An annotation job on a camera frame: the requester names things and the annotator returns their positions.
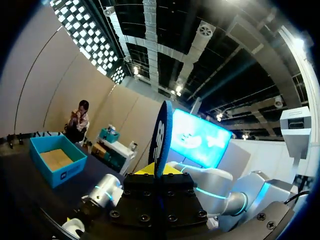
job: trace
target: person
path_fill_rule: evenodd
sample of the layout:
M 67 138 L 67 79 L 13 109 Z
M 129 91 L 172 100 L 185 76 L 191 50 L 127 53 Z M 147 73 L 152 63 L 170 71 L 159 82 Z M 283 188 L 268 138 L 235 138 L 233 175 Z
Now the person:
M 89 116 L 87 114 L 89 102 L 82 100 L 79 102 L 78 109 L 71 112 L 70 120 L 64 127 L 64 135 L 72 142 L 81 142 L 84 139 Z

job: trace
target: black table surface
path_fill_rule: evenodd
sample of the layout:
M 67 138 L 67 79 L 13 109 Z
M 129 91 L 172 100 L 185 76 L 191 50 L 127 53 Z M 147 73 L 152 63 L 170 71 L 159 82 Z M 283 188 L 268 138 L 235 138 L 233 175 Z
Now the black table surface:
M 80 146 L 77 147 L 87 155 L 83 171 L 53 189 L 36 168 L 28 152 L 1 157 L 0 191 L 5 199 L 3 204 L 7 205 L 2 206 L 2 210 L 7 212 L 9 217 L 12 213 L 12 218 L 15 211 L 20 210 L 26 217 L 32 215 L 27 203 L 32 201 L 62 225 L 73 209 L 79 206 L 81 197 L 88 195 L 105 174 L 112 174 L 123 183 L 122 175 L 88 154 Z

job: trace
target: black hair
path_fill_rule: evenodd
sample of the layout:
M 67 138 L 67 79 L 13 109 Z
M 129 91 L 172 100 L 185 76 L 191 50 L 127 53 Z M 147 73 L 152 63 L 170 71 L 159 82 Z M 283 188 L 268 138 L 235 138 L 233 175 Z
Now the black hair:
M 87 112 L 89 109 L 89 102 L 87 100 L 81 100 L 79 102 L 79 107 L 81 106 L 84 108 L 85 112 Z

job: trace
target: blue screen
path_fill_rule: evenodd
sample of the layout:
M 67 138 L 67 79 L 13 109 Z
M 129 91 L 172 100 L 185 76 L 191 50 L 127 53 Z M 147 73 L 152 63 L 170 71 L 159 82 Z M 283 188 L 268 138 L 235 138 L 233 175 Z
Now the blue screen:
M 232 133 L 179 109 L 172 120 L 170 148 L 205 168 L 216 168 Z

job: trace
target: teal box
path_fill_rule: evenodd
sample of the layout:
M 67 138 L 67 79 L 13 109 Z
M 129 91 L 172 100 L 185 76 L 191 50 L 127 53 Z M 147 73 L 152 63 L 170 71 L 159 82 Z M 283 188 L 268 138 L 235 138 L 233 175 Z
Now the teal box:
M 33 137 L 30 138 L 30 142 L 31 158 L 52 188 L 77 175 L 85 167 L 87 156 L 63 134 L 60 136 Z M 51 171 L 40 154 L 57 149 L 62 149 L 73 163 Z
M 107 140 L 111 144 L 117 141 L 119 136 L 120 136 L 120 133 L 118 132 L 115 132 L 115 134 L 108 133 L 108 130 L 106 128 L 102 128 L 99 134 L 100 138 Z

